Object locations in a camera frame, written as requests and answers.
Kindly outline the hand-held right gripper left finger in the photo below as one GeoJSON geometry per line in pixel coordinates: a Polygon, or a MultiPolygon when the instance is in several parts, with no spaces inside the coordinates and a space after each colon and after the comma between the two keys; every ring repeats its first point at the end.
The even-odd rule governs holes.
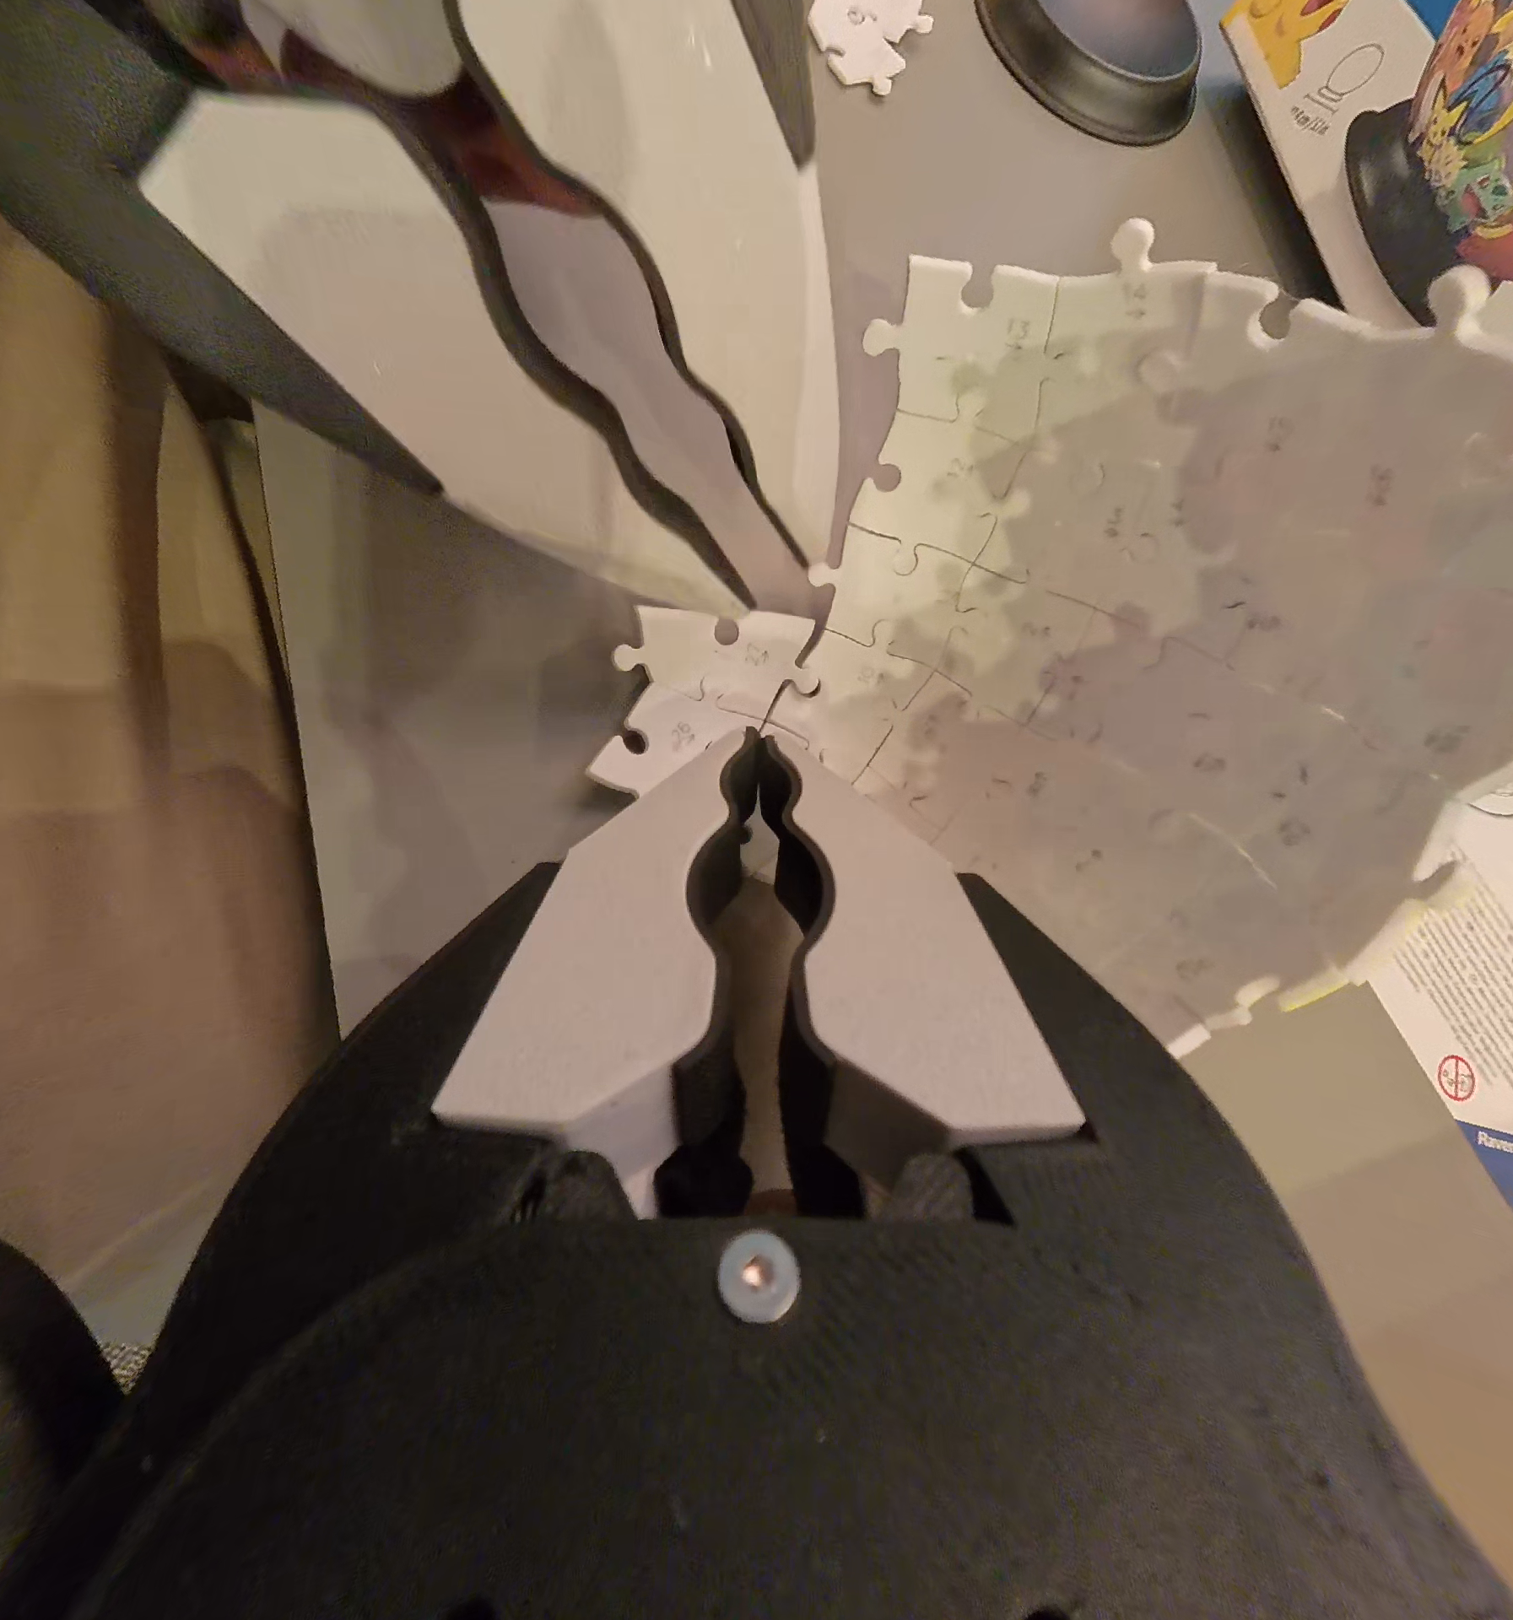
{"type": "Polygon", "coordinates": [[[709,933],[742,882],[758,764],[758,735],[728,735],[571,849],[436,1098],[443,1124],[599,1155],[660,1213],[660,1169],[739,1092],[709,933]]]}

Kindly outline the partly built puzzle ball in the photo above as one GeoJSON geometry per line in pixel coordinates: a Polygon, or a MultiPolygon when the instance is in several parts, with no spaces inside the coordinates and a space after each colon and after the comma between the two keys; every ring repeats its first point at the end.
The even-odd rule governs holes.
{"type": "Polygon", "coordinates": [[[988,877],[1167,1041],[1330,989],[1513,777],[1513,345],[1272,282],[909,259],[897,416],[774,721],[988,877]]]}

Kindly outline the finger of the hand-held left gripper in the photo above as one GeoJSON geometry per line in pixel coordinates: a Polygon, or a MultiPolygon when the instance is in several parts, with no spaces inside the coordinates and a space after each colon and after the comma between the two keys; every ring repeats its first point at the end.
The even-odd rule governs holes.
{"type": "Polygon", "coordinates": [[[504,124],[621,235],[670,363],[720,417],[767,526],[734,568],[821,563],[841,407],[805,5],[448,9],[504,124]]]}
{"type": "Polygon", "coordinates": [[[742,610],[693,514],[513,352],[451,202],[376,110],[195,91],[138,186],[451,505],[649,601],[742,610]]]}

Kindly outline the pair of joined puzzle pieces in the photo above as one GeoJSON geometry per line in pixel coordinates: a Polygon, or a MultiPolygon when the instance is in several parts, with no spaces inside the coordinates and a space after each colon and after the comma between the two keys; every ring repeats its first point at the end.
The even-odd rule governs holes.
{"type": "Polygon", "coordinates": [[[907,67],[900,44],[928,35],[935,18],[925,2],[812,2],[807,25],[842,86],[888,96],[907,67]]]}

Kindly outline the person's beige trouser leg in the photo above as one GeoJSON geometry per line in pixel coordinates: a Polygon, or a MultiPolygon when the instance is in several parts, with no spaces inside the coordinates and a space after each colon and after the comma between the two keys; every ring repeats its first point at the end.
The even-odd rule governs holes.
{"type": "Polygon", "coordinates": [[[138,1343],[337,1041],[234,414],[0,216],[0,1238],[138,1343]]]}

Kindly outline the dark grey chair seat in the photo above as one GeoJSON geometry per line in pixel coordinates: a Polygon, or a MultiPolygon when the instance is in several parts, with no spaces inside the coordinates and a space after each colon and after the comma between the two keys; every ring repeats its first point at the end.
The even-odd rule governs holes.
{"type": "Polygon", "coordinates": [[[80,1310],[0,1240],[0,1573],[90,1459],[122,1401],[80,1310]]]}

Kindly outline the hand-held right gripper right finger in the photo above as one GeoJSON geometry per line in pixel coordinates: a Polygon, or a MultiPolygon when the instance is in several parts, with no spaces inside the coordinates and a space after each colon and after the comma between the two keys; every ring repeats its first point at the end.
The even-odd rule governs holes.
{"type": "Polygon", "coordinates": [[[779,1047],[798,1211],[860,1219],[918,1159],[1084,1131],[951,863],[811,754],[763,747],[774,891],[802,934],[779,1047]]]}

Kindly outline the black round ball stand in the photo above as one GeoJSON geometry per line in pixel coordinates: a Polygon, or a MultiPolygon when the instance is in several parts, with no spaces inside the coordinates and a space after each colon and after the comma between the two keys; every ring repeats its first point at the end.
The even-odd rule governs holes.
{"type": "Polygon", "coordinates": [[[976,11],[1011,75],[1088,135],[1160,146],[1196,110],[1202,39],[1186,2],[979,2],[976,11]]]}

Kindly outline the blue puzzle box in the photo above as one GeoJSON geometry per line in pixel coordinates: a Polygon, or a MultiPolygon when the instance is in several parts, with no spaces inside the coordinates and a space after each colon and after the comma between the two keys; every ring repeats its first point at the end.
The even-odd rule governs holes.
{"type": "Polygon", "coordinates": [[[1513,344],[1513,2],[1240,2],[1221,33],[1344,309],[1431,326],[1473,266],[1513,344]]]}

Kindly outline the white instruction leaflet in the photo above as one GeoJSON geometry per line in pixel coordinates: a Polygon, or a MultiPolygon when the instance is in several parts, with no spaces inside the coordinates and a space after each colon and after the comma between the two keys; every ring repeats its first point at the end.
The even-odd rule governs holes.
{"type": "Polygon", "coordinates": [[[1368,985],[1513,1211],[1513,784],[1459,805],[1442,854],[1368,985]]]}

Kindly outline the small joined puzzle piece cluster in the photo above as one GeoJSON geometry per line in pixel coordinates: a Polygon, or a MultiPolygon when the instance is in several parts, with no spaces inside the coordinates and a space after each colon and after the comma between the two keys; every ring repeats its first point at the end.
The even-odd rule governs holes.
{"type": "Polygon", "coordinates": [[[730,640],[699,610],[646,605],[639,624],[613,661],[644,673],[646,689],[586,768],[611,791],[641,798],[727,736],[767,722],[786,687],[805,698],[820,689],[802,664],[818,629],[811,617],[756,610],[732,622],[730,640]]]}

